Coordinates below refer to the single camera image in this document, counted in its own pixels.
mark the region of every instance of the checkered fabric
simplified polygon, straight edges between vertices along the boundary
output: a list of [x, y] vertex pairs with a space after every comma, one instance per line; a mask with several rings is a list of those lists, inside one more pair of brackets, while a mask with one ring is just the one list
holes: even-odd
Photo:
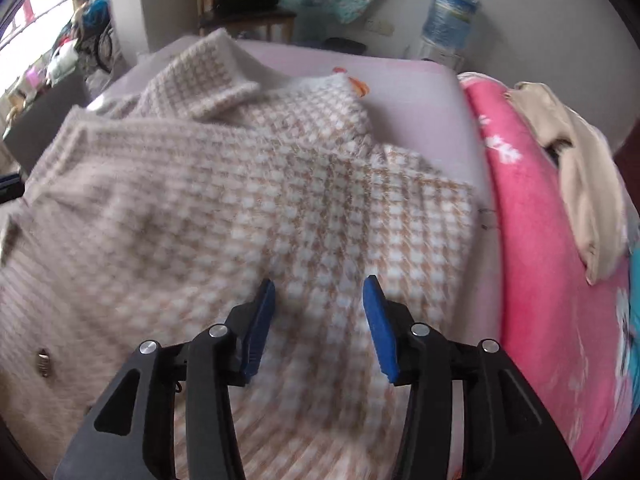
[[139, 96], [73, 110], [3, 210], [0, 413], [47, 475], [141, 341], [192, 339], [267, 276], [276, 315], [260, 371], [231, 391], [247, 476], [388, 475], [408, 392], [380, 373], [362, 282], [376, 274], [446, 331], [470, 189], [373, 142], [343, 75], [290, 80], [246, 56], [213, 34]]

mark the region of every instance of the chair seat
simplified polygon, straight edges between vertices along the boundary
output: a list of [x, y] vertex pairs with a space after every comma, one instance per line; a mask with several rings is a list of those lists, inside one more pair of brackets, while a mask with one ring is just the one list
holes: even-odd
[[219, 28], [227, 25], [240, 25], [246, 22], [278, 22], [295, 18], [297, 14], [283, 7], [275, 7], [270, 10], [258, 10], [252, 12], [238, 12], [224, 18], [216, 16], [212, 10], [205, 12], [200, 17], [200, 28]]

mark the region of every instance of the blue gripper pad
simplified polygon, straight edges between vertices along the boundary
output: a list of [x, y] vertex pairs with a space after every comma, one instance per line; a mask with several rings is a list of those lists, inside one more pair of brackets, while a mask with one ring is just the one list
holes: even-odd
[[396, 336], [386, 318], [385, 295], [375, 276], [369, 276], [364, 280], [362, 303], [369, 322], [373, 345], [376, 347], [376, 354], [378, 354], [380, 369], [387, 376], [389, 382], [394, 383], [400, 374], [396, 353]]
[[262, 351], [267, 342], [269, 326], [275, 311], [276, 288], [271, 280], [264, 280], [254, 299], [257, 309], [242, 346], [240, 372], [247, 381], [258, 373]]

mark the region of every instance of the wall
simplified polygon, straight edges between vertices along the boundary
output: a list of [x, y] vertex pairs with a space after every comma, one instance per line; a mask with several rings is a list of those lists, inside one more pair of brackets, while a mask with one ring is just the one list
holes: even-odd
[[[466, 70], [512, 85], [547, 83], [609, 137], [616, 148], [640, 115], [640, 50], [608, 0], [481, 0]], [[370, 56], [403, 57], [420, 36], [431, 0], [377, 0], [340, 34]], [[391, 21], [391, 37], [364, 30], [364, 19]]]
[[197, 30], [196, 0], [110, 0], [111, 18], [129, 65]]

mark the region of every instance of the wooden chair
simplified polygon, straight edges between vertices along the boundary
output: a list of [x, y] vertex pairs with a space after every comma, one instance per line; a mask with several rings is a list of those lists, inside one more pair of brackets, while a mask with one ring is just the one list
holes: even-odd
[[266, 27], [267, 41], [271, 41], [271, 27], [282, 26], [282, 37], [285, 43], [291, 42], [293, 24], [296, 13], [278, 6], [271, 10], [258, 12], [242, 12], [219, 18], [213, 9], [205, 10], [205, 1], [198, 0], [198, 29], [204, 36], [216, 28], [225, 27], [229, 32], [241, 32], [250, 28]]

